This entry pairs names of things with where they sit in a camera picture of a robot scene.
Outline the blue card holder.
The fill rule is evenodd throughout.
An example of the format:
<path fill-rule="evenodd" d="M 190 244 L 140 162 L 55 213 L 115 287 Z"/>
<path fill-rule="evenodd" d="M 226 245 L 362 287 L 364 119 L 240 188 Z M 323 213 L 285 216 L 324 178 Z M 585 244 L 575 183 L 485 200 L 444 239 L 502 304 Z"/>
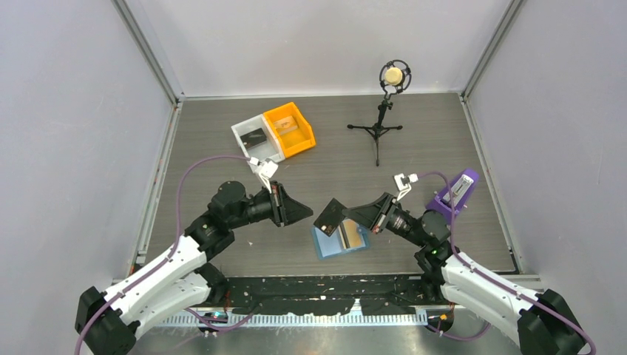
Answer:
<path fill-rule="evenodd" d="M 359 225 L 359 233 L 362 236 L 364 245 L 360 248 L 344 249 L 342 246 L 339 228 L 332 234 L 331 237 L 327 237 L 316 227 L 313 227 L 311 229 L 311 233 L 313 236 L 314 245 L 316 247 L 316 253 L 320 260 L 349 254 L 370 247 L 370 242 L 368 239 L 369 230 L 361 225 Z"/>

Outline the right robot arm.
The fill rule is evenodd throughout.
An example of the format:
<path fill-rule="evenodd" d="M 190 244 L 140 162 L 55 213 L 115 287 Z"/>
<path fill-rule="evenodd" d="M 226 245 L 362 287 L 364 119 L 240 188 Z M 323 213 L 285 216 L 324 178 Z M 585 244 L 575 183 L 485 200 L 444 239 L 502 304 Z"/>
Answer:
<path fill-rule="evenodd" d="M 389 193 L 342 213 L 375 234 L 390 231 L 418 246 L 414 257 L 422 270 L 424 298 L 474 312 L 508 336 L 522 354 L 578 354 L 591 345 L 561 295 L 525 288 L 471 260 L 452 245 L 442 213 L 427 210 L 414 217 Z"/>

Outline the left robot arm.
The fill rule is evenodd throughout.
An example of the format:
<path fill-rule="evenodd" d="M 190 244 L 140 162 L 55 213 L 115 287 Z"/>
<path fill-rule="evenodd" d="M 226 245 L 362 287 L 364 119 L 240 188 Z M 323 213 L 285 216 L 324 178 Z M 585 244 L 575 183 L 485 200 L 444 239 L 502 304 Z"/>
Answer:
<path fill-rule="evenodd" d="M 234 230 L 270 220 L 284 227 L 311 217 L 275 180 L 255 195 L 238 181 L 223 183 L 207 210 L 159 257 L 104 291 L 92 286 L 78 302 L 75 352 L 127 354 L 149 329 L 184 308 L 220 305 L 226 277 L 210 262 L 234 242 Z"/>

